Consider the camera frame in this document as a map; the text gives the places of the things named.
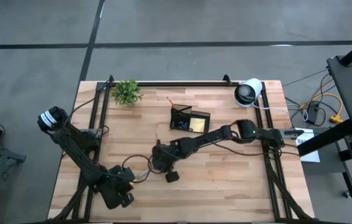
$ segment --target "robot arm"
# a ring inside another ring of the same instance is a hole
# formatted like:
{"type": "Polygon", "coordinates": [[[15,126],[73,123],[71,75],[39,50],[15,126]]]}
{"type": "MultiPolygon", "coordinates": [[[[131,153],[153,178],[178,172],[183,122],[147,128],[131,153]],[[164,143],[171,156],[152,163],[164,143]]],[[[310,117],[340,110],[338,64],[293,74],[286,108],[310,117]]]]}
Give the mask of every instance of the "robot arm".
{"type": "Polygon", "coordinates": [[[108,170],[91,160],[87,152],[100,147],[101,134],[94,130],[80,131],[68,123],[68,120],[66,112],[55,106],[42,113],[37,124],[80,167],[87,185],[92,187],[95,193],[101,193],[109,209],[119,205],[127,207],[134,201],[130,193],[133,189],[130,182],[135,176],[131,169],[115,166],[108,170]]]}
{"type": "Polygon", "coordinates": [[[169,145],[161,144],[160,140],[157,140],[156,146],[152,148],[152,165],[154,169],[166,173],[166,180],[168,182],[174,182],[179,179],[177,172],[173,171],[174,163],[180,159],[187,159],[202,147],[224,140],[231,140],[238,144],[264,140],[271,148],[281,148],[285,146],[283,141],[285,137],[297,138],[302,133],[303,131],[296,129],[261,129],[251,120],[240,119],[234,121],[231,125],[222,126],[217,130],[196,138],[172,140],[169,145]],[[231,130],[231,126],[235,124],[238,127],[239,135],[231,130]]]}

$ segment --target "green plant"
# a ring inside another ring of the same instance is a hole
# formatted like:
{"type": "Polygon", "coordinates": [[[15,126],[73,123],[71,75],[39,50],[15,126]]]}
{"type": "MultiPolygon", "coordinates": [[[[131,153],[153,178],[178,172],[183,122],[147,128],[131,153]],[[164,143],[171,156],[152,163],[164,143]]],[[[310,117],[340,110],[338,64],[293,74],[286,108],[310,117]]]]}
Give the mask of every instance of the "green plant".
{"type": "Polygon", "coordinates": [[[121,81],[112,91],[116,104],[130,105],[143,97],[135,80],[121,81]]]}

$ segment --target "white camera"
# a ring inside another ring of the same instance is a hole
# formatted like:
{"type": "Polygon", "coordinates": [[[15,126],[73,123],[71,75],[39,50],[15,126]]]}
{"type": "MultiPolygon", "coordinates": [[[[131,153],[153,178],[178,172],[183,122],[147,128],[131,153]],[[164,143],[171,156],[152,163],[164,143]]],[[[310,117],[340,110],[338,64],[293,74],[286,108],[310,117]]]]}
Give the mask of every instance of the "white camera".
{"type": "Polygon", "coordinates": [[[262,89],[262,82],[257,78],[251,78],[244,82],[239,82],[239,86],[234,92],[235,101],[239,106],[250,107],[260,96],[262,89]]]}

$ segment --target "yellow cable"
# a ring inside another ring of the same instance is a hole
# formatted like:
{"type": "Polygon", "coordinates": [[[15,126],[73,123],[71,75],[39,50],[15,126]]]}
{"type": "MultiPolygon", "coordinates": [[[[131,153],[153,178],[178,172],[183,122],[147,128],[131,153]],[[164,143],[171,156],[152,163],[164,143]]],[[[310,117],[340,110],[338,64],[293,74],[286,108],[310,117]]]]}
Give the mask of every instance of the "yellow cable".
{"type": "MultiPolygon", "coordinates": [[[[338,111],[338,113],[337,113],[336,115],[337,115],[337,116],[340,116],[340,113],[342,112],[342,108],[343,108],[342,99],[341,99],[339,96],[337,96],[337,95],[335,95],[335,94],[333,94],[333,93],[323,93],[322,95],[323,95],[323,96],[332,96],[332,97],[335,97],[336,99],[339,100],[340,108],[339,108],[339,111],[338,111]]],[[[312,98],[312,101],[315,100],[315,99],[317,99],[317,98],[319,98],[319,97],[321,97],[321,94],[318,94],[317,96],[314,96],[314,97],[312,98]]],[[[306,105],[307,105],[307,103],[302,104],[299,109],[304,109],[304,108],[306,108],[306,105]]]]}

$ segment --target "small box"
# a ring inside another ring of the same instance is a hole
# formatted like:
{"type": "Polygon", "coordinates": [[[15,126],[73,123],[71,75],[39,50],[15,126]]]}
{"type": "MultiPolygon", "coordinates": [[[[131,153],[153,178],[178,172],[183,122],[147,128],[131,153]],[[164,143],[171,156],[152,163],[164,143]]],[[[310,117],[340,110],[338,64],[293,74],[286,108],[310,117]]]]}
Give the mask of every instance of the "small box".
{"type": "Polygon", "coordinates": [[[207,133],[211,114],[193,111],[192,106],[173,104],[171,107],[170,129],[207,133]]]}

